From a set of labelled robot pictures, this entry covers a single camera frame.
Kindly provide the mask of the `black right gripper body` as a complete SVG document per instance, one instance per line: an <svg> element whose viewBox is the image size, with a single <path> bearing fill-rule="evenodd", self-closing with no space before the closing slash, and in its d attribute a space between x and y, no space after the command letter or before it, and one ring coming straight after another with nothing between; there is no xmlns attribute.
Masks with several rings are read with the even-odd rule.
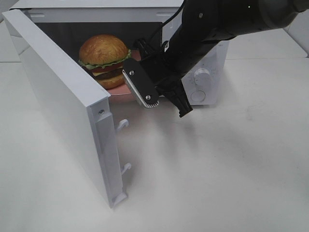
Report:
<svg viewBox="0 0 309 232"><path fill-rule="evenodd" d="M175 71L175 68L169 66L167 59L163 56L164 49L161 47L156 50L144 38L137 39L134 46L140 52L139 64L158 94L165 97L182 95L181 75Z"/></svg>

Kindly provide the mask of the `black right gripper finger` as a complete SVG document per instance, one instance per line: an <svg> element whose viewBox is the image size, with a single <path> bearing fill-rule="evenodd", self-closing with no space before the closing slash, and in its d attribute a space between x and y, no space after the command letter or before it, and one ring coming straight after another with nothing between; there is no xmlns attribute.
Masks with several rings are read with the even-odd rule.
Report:
<svg viewBox="0 0 309 232"><path fill-rule="evenodd" d="M193 110L182 83L165 88L164 96L177 107L179 117L183 117Z"/></svg>

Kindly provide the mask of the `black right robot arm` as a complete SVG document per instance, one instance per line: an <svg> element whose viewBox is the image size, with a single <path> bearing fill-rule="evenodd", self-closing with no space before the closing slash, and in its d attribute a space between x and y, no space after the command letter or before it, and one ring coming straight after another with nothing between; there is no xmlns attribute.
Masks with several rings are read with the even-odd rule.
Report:
<svg viewBox="0 0 309 232"><path fill-rule="evenodd" d="M181 25L159 49L149 40L135 41L141 60L125 63L126 83L145 108L165 96L184 116L192 107L182 78L219 42L284 28L308 8L306 0L185 0Z"/></svg>

